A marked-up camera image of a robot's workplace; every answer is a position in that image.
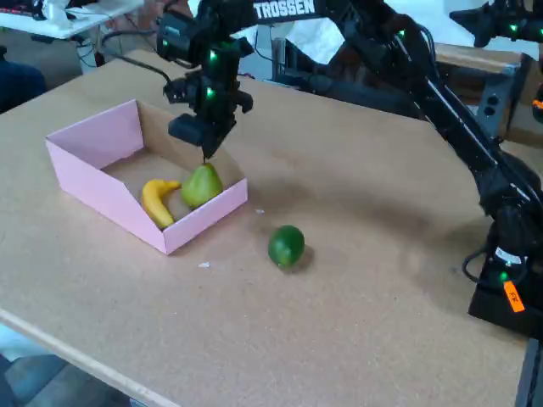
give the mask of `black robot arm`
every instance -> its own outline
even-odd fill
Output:
[[[453,11],[451,18],[475,36],[475,47],[486,47],[492,38],[543,42],[543,0],[528,11],[522,0],[495,0],[479,8]]]
[[[540,179],[490,140],[439,78],[417,23],[383,0],[202,0],[195,19],[166,13],[160,21],[159,54],[202,65],[165,88],[171,102],[188,102],[195,112],[174,120],[171,135],[202,146],[209,158],[235,125],[237,105],[244,112],[252,108],[236,75],[239,58],[253,50],[246,40],[230,35],[252,25],[316,17],[333,21],[368,69],[408,95],[471,171],[479,203],[494,223],[479,252],[486,253],[484,281],[464,267],[466,275],[490,290],[500,289],[504,280],[520,283],[541,249]]]

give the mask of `pear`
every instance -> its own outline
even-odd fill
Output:
[[[221,178],[215,167],[210,164],[202,164],[183,183],[181,196],[190,209],[196,209],[210,201],[222,192]]]

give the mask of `orange label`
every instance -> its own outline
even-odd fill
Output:
[[[504,282],[503,289],[506,290],[507,299],[514,312],[522,312],[525,310],[524,304],[520,296],[518,295],[517,288],[512,282]]]

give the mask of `banana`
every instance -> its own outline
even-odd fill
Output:
[[[162,198],[179,188],[181,188],[181,182],[164,180],[151,180],[143,187],[143,209],[160,229],[165,229],[174,223],[173,217],[162,203]]]

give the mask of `green lime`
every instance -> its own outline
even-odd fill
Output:
[[[304,234],[291,225],[276,229],[268,243],[268,255],[279,267],[289,267],[296,263],[302,257],[304,249]]]

